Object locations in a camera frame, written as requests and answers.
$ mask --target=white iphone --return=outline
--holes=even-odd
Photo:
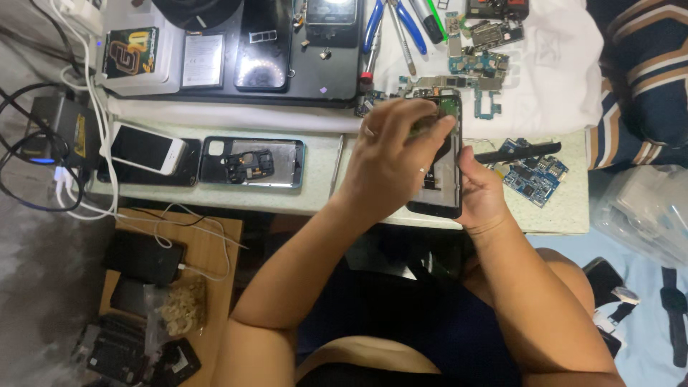
[[[115,122],[110,147],[113,160],[162,175],[174,173],[186,143],[148,129]]]

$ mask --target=thigh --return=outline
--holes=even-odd
[[[583,305],[590,317],[594,313],[594,297],[592,287],[585,276],[583,269],[558,251],[538,248],[535,249],[542,259],[547,262],[552,272],[571,290],[578,301]],[[493,305],[485,273],[480,267],[477,257],[472,257],[466,262],[466,268],[462,278],[464,286],[489,306]]]

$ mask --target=plastic bag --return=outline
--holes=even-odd
[[[148,356],[175,336],[197,331],[206,323],[206,280],[201,276],[183,278],[166,288],[144,285],[144,299]]]

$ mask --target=plastic packaging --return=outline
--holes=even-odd
[[[144,285],[144,299],[149,356],[174,337],[197,331],[206,323],[206,280],[201,276],[182,278],[166,288]]]
[[[591,211],[593,227],[665,267],[688,264],[688,171],[640,166],[619,173]]]

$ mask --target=knee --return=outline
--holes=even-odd
[[[594,296],[583,269],[560,252],[544,247],[535,249],[559,279],[571,290],[585,310],[594,313]]]

